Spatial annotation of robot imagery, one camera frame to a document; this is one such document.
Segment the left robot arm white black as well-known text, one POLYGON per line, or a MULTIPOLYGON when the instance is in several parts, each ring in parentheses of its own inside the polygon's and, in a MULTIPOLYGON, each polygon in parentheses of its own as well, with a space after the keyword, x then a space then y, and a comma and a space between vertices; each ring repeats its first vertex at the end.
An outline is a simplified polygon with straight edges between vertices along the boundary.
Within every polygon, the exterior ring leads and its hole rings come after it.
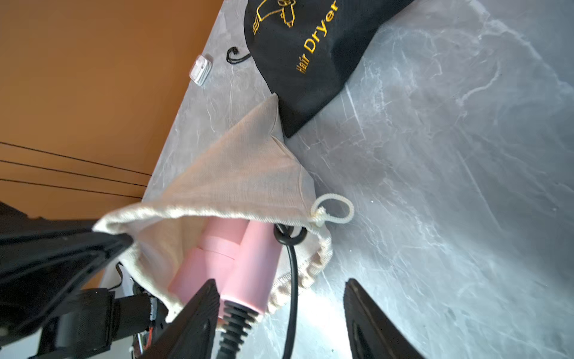
POLYGON ((132 243, 92 230, 93 220, 31 218, 1 205, 1 346, 41 331, 36 358, 89 358, 151 328, 167 308, 145 290, 87 289, 132 243))

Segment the beige drawstring bag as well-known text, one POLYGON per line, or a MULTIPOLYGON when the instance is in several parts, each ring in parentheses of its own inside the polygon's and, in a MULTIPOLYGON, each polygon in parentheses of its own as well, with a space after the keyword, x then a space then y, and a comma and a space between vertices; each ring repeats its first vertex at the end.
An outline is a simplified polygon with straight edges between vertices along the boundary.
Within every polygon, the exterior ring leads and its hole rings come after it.
POLYGON ((166 306, 174 320, 186 299, 169 289, 186 253, 200 242, 207 218, 237 218, 304 228, 296 247, 298 287, 310 288, 333 256, 330 215, 315 183, 284 142, 279 100, 255 107, 181 173, 154 200, 109 212, 94 231, 128 234, 134 242, 119 257, 128 273, 166 306))

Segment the pink hair dryer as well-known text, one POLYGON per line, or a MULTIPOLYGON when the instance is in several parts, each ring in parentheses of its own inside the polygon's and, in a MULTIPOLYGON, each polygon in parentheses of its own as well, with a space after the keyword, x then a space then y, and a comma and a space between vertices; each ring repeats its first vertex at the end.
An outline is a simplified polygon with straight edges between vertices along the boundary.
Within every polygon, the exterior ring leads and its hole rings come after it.
POLYGON ((235 358, 258 316, 264 314, 271 297, 274 277, 283 250, 287 251, 291 301, 283 356, 294 348, 298 307, 296 245, 306 239, 307 230, 285 224, 244 219, 208 219, 196 248, 170 282, 168 290, 187 303, 207 280, 215 280, 221 296, 218 317, 223 321, 219 358, 235 358))

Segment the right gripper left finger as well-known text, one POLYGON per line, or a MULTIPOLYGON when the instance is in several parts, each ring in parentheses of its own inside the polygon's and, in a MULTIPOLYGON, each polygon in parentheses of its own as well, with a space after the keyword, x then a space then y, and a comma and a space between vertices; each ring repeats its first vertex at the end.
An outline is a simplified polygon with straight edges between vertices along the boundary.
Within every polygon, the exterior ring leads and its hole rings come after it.
POLYGON ((142 358, 210 358, 219 306, 216 281, 209 279, 142 358))

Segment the black cloth bag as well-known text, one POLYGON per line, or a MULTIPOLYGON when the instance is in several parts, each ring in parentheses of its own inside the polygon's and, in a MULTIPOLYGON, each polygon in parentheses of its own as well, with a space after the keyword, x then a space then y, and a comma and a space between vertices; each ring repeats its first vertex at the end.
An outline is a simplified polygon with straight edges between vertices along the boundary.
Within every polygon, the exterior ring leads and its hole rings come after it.
POLYGON ((229 64, 253 59, 279 99, 290 138, 341 90, 388 20, 411 0, 249 1, 244 32, 248 54, 227 51, 229 64))

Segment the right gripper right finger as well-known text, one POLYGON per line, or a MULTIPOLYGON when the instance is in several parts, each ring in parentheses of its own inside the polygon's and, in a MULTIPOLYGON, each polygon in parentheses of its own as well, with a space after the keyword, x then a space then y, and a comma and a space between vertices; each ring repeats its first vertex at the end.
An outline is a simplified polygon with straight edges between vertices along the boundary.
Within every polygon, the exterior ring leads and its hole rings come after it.
POLYGON ((343 303, 353 358, 423 359, 354 278, 345 284, 343 303))

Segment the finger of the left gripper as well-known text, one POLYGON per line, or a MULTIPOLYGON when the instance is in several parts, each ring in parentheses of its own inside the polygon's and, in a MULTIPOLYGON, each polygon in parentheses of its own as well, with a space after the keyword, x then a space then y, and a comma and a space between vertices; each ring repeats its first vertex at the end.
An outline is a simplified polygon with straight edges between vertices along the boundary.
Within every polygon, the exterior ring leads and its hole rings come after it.
POLYGON ((133 244, 93 220, 48 220, 1 205, 1 344, 43 327, 95 274, 133 244))

